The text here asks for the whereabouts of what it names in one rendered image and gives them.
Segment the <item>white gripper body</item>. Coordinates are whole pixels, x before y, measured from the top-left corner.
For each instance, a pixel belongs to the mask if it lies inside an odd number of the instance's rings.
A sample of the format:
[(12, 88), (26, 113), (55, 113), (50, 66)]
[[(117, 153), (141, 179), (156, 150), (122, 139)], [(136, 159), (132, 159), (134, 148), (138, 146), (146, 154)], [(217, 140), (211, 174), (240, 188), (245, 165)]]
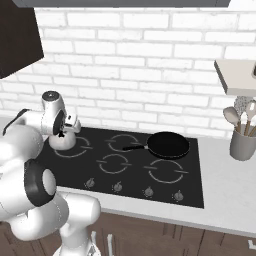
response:
[(81, 131), (81, 123), (80, 123), (80, 121), (76, 120), (73, 124), (65, 123), (64, 124), (64, 131), (65, 132), (79, 133)]

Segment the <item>black hob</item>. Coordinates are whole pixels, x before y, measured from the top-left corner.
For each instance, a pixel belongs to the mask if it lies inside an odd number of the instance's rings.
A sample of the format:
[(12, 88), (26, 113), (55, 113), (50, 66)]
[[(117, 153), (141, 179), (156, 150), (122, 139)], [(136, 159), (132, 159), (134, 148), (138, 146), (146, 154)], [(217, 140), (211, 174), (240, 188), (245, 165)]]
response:
[[(45, 143), (37, 161), (54, 173), (60, 187), (202, 208), (198, 140), (191, 138), (190, 151), (178, 160), (158, 159), (147, 150), (123, 150), (145, 144), (147, 138), (146, 133), (84, 127), (73, 148), (54, 150)], [(90, 178), (95, 185), (86, 188)], [(113, 191), (117, 182), (122, 184), (120, 192)], [(154, 192), (151, 197), (144, 195), (148, 187)], [(173, 198), (178, 191), (182, 201)]]

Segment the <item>black frying pan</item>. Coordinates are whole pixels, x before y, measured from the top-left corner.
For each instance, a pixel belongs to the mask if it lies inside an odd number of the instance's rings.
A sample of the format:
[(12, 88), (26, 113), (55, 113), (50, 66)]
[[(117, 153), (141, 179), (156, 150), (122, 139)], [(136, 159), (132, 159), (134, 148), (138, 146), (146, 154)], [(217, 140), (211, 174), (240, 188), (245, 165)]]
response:
[(126, 146), (124, 151), (146, 149), (160, 159), (175, 160), (188, 154), (189, 141), (174, 132), (157, 132), (150, 135), (145, 145)]

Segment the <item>dark range hood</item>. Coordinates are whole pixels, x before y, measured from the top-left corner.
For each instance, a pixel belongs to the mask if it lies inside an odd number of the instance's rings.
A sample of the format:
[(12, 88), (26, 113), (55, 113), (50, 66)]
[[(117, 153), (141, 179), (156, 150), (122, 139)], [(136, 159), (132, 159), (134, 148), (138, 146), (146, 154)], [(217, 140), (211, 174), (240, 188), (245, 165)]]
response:
[(43, 57), (34, 9), (0, 0), (0, 79)]

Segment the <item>brown cupboard door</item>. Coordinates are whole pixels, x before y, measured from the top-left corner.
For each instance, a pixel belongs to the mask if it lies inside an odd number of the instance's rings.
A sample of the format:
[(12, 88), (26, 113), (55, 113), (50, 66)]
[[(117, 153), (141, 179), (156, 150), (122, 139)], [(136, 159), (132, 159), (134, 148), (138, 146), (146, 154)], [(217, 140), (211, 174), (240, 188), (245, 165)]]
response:
[(13, 235), (8, 223), (0, 222), (0, 256), (52, 256), (60, 245), (58, 232), (25, 242)]
[(102, 213), (89, 227), (96, 232), (96, 243), (108, 255), (107, 235), (113, 235), (114, 256), (182, 256), (181, 249), (163, 235), (163, 224), (139, 218)]
[(172, 237), (185, 246), (183, 256), (256, 256), (243, 236), (175, 225)]

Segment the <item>grey utensil pot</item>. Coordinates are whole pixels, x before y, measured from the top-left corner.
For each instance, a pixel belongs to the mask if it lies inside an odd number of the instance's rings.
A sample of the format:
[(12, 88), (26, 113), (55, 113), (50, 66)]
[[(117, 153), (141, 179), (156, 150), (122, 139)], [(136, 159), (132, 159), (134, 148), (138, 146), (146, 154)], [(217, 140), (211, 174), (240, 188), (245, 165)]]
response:
[(244, 136), (236, 130), (230, 142), (230, 156), (238, 161), (249, 160), (256, 151), (256, 137)]

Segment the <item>speckled grey skimmer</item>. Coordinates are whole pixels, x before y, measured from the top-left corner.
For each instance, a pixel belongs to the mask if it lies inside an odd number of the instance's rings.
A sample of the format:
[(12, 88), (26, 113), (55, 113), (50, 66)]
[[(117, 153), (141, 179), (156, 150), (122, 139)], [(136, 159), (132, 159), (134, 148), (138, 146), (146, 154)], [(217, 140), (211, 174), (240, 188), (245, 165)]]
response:
[(246, 111), (247, 105), (253, 100), (252, 97), (237, 96), (234, 102), (234, 108), (239, 115)]

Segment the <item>grey wall cupboard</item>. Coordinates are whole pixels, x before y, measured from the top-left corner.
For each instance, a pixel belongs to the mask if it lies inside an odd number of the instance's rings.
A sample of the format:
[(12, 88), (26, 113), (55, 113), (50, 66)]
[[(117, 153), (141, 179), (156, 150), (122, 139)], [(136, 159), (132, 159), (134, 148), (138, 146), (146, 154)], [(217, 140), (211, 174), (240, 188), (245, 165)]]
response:
[(20, 8), (37, 7), (172, 7), (219, 8), (228, 7), (231, 0), (12, 0)]

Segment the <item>beige wall shelf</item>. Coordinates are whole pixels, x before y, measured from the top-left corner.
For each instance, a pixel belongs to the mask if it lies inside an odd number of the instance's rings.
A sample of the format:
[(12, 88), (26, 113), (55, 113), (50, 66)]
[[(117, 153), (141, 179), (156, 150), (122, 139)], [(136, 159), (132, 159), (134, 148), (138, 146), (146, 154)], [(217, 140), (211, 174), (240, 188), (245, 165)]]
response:
[(256, 97), (254, 60), (218, 59), (214, 67), (226, 95)]

